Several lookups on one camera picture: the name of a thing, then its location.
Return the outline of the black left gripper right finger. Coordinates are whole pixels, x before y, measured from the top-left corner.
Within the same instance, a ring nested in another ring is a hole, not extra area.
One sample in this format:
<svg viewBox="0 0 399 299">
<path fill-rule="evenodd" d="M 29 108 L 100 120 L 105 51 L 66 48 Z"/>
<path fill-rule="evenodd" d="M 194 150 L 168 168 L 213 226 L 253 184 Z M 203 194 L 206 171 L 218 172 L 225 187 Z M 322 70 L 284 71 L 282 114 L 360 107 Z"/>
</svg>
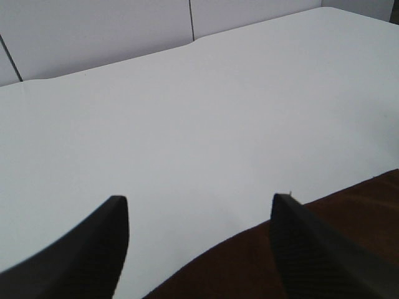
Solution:
<svg viewBox="0 0 399 299">
<path fill-rule="evenodd" d="M 398 266 L 344 237 L 288 194 L 273 197 L 269 239 L 288 298 L 398 298 Z"/>
</svg>

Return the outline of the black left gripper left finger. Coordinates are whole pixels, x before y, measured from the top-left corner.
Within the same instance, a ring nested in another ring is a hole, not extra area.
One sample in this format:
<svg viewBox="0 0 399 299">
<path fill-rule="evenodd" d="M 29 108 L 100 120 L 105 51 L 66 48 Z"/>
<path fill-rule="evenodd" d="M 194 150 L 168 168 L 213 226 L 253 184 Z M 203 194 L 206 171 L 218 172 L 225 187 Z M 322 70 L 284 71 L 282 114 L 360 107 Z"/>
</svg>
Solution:
<svg viewBox="0 0 399 299">
<path fill-rule="evenodd" d="M 127 249 L 127 198 L 112 196 L 54 243 L 1 272 L 1 298 L 112 298 Z"/>
</svg>

